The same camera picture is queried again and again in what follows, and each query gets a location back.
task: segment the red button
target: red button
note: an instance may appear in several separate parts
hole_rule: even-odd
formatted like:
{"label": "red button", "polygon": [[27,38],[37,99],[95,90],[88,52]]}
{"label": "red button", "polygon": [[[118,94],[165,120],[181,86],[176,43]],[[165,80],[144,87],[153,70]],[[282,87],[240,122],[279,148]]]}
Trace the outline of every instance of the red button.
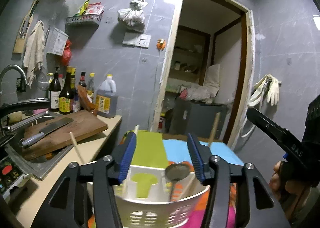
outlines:
{"label": "red button", "polygon": [[3,174],[3,175],[6,175],[6,174],[8,174],[11,170],[12,170],[12,166],[11,166],[11,165],[7,165],[4,169],[2,169],[2,174]]}

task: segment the knife handle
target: knife handle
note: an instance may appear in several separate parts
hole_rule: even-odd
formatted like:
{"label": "knife handle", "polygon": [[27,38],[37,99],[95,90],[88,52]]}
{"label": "knife handle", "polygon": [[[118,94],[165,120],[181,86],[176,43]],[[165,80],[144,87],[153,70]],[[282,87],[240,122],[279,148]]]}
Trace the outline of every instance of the knife handle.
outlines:
{"label": "knife handle", "polygon": [[33,135],[32,137],[30,138],[27,138],[25,141],[22,142],[22,146],[24,148],[28,148],[30,146],[32,146],[33,144],[37,143],[39,140],[41,140],[43,137],[44,137],[44,133],[43,132],[40,132],[36,135]]}

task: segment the countertop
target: countertop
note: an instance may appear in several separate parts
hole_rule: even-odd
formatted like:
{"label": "countertop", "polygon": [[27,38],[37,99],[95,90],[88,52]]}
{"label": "countertop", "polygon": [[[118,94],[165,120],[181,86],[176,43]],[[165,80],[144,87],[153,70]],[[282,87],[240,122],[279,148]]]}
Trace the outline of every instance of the countertop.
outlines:
{"label": "countertop", "polygon": [[[121,116],[116,115],[112,119],[97,116],[100,120],[108,124],[108,129],[102,133],[89,137],[79,144],[79,151],[82,155],[85,163],[93,161],[97,156],[102,146],[105,144],[111,133],[121,121]],[[29,228],[36,216],[42,202],[51,190],[52,186],[57,181],[58,177],[62,174],[68,164],[72,161],[80,162],[75,148],[72,148],[51,170],[47,177],[43,181],[31,178],[26,184],[28,186],[28,192],[23,195],[23,199],[17,199],[17,202],[13,203],[14,213],[17,219],[25,227]]]}

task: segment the human hand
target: human hand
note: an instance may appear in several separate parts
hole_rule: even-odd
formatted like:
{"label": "human hand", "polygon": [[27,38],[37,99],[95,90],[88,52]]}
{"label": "human hand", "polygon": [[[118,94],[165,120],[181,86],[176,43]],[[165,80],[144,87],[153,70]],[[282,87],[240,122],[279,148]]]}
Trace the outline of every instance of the human hand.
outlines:
{"label": "human hand", "polygon": [[[280,166],[281,161],[275,164],[273,170],[275,171],[272,175],[269,183],[269,187],[272,190],[274,196],[277,200],[281,198],[281,190],[282,187],[281,179],[280,179]],[[290,194],[297,195],[293,203],[285,209],[285,215],[288,220],[290,220],[293,214],[296,211],[299,211],[305,204],[305,201],[310,192],[311,185],[308,182],[303,182],[299,180],[288,180],[285,183],[285,190]]]}

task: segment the sink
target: sink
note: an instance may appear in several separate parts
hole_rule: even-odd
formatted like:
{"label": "sink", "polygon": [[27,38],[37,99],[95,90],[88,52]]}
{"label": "sink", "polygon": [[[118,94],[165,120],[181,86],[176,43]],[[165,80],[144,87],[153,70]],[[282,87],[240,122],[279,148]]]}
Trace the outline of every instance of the sink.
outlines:
{"label": "sink", "polygon": [[12,133],[15,134],[15,136],[12,137],[9,143],[7,143],[5,151],[24,173],[30,173],[34,175],[34,177],[38,180],[43,180],[53,169],[53,167],[72,149],[73,145],[69,145],[61,150],[54,151],[53,158],[49,160],[47,160],[45,156],[40,156],[27,161],[22,156],[22,148],[19,146],[19,141],[23,138],[25,129],[27,127],[60,116],[60,114],[46,111],[11,125]]}

